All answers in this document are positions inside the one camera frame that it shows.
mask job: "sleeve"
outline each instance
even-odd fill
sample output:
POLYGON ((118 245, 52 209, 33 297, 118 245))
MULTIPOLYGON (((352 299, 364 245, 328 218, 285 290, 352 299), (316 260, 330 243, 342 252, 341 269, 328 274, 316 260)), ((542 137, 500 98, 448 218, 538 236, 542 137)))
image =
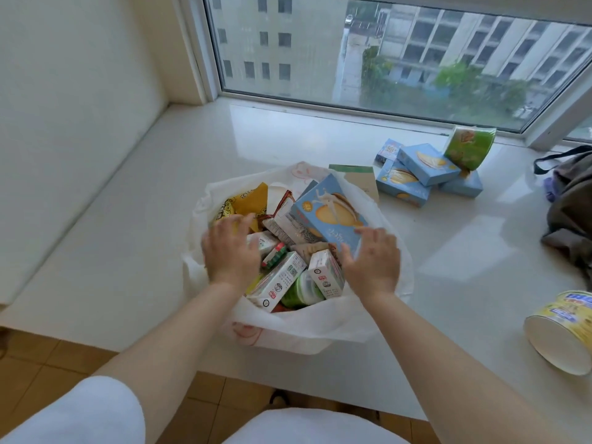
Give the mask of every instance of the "sleeve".
POLYGON ((0 444, 144 444, 142 407, 125 384, 94 376, 39 411, 0 444))

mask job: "tiled floor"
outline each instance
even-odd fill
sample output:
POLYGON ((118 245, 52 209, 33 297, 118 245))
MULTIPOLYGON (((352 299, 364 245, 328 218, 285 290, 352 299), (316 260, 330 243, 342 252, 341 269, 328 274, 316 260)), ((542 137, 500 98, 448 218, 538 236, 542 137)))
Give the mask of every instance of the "tiled floor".
MULTIPOLYGON (((6 356, 0 359, 0 438, 113 355, 95 347, 13 331, 6 356)), ((199 372, 158 444, 221 443, 261 411, 272 392, 271 387, 199 372)), ((299 396, 297 402, 334 411, 345 408, 317 397, 299 396)), ((387 413, 380 414, 380 422, 413 444, 439 443, 428 422, 387 413)))

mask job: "white countertop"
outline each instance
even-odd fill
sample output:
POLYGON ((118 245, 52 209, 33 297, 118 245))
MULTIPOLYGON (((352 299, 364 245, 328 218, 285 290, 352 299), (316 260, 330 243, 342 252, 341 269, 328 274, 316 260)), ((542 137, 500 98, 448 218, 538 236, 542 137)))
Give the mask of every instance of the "white countertop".
MULTIPOLYGON (((121 351, 184 302, 181 252, 208 182, 299 160, 371 164, 388 138, 440 148, 446 141, 356 117, 253 106, 219 99, 170 108, 0 313, 0 325, 121 351)), ((536 156, 494 144, 479 168, 485 191, 477 199, 433 191, 418 209, 381 193, 381 209, 413 257, 410 305, 584 439, 592 435, 590 378, 555 370, 522 334, 527 315, 560 291, 583 288, 578 272, 539 244, 548 203, 531 176, 536 156)), ((335 343, 315 356, 217 337, 201 369, 424 418, 382 337, 335 343)))

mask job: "yellow paper cup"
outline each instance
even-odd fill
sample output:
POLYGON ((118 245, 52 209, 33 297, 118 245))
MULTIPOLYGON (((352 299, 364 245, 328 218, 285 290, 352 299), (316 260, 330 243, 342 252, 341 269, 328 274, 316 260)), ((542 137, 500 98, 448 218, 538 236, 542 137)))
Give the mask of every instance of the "yellow paper cup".
POLYGON ((592 370, 592 293, 564 291, 524 321, 530 344, 552 365, 574 375, 592 370))

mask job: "white plastic bag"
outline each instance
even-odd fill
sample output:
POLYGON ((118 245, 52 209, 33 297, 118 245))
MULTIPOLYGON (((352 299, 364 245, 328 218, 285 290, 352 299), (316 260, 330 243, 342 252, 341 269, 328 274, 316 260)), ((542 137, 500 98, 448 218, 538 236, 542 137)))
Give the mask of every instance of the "white plastic bag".
MULTIPOLYGON (((312 179, 321 181, 330 173, 335 175, 347 200, 364 216, 370 226, 383 227, 397 236, 376 203, 359 187, 345 180, 342 173, 315 167, 306 162, 211 183, 206 186, 205 196, 197 203, 191 218, 189 252, 183 255, 183 287, 186 295, 195 295, 208 283, 199 243, 202 234, 226 199, 253 189, 261 182, 268 185, 284 184, 292 189, 296 198, 300 195, 298 190, 303 190, 312 179)), ((413 266, 409 251, 398 236, 397 246, 401 250, 401 275, 395 294, 407 302, 413 291, 413 266)), ((366 342, 378 332, 378 328, 358 297, 346 284, 341 297, 285 313, 267 313, 242 297, 221 331, 234 341, 249 346, 315 354, 328 347, 334 340, 366 342)))

